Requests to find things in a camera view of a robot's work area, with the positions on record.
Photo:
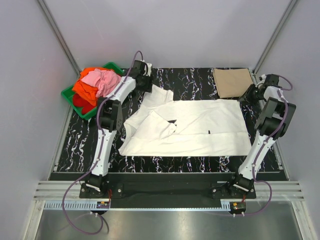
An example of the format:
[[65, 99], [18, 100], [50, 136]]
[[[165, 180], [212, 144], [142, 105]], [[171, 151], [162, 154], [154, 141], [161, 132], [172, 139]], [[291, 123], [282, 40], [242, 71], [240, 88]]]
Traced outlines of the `white printed t shirt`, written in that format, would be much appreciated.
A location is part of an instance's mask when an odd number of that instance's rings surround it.
[[246, 156], [252, 145], [236, 100], [174, 100], [153, 85], [139, 109], [124, 122], [122, 156]]

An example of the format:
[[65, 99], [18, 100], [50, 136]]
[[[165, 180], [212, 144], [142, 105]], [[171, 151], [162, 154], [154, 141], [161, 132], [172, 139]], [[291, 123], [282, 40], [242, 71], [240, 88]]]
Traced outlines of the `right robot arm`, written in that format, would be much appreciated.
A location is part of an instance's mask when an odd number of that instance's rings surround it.
[[259, 101], [264, 101], [265, 104], [255, 125], [256, 134], [253, 145], [227, 185], [228, 195], [235, 199], [252, 190], [258, 168], [276, 140], [287, 132], [297, 108], [284, 96], [285, 91], [293, 89], [288, 79], [278, 74], [264, 74], [259, 79], [258, 84], [251, 84], [239, 98], [243, 104]]

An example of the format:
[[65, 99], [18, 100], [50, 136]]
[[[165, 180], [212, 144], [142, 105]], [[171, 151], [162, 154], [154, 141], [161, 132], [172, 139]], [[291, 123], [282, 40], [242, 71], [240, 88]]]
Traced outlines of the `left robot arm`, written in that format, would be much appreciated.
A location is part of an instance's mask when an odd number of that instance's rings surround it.
[[122, 104], [133, 90], [152, 92], [152, 68], [151, 63], [135, 60], [115, 89], [106, 97], [98, 98], [97, 144], [83, 192], [90, 191], [97, 198], [103, 198], [108, 193], [109, 157], [114, 137], [123, 125]]

